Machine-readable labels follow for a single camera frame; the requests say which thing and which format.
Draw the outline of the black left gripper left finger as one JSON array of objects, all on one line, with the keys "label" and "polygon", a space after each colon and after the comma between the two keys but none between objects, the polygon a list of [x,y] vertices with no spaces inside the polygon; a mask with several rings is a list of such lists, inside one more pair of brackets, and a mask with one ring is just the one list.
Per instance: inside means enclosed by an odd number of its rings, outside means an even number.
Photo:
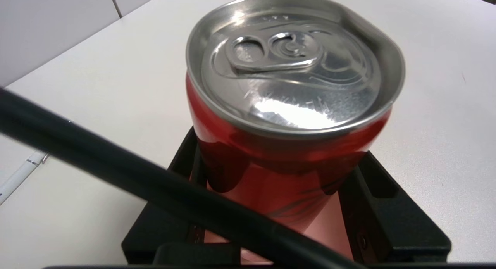
[{"label": "black left gripper left finger", "polygon": [[[207,187],[205,166],[191,128],[169,169],[191,183]],[[215,238],[200,226],[147,203],[122,241],[128,264],[178,266],[239,266],[239,246]]]}]

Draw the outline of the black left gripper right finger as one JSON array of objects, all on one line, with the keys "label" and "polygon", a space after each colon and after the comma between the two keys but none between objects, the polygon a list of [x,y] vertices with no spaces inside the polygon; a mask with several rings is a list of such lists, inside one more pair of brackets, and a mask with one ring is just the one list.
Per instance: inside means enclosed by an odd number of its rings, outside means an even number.
[{"label": "black left gripper right finger", "polygon": [[367,152],[339,189],[353,260],[446,262],[448,236]]}]

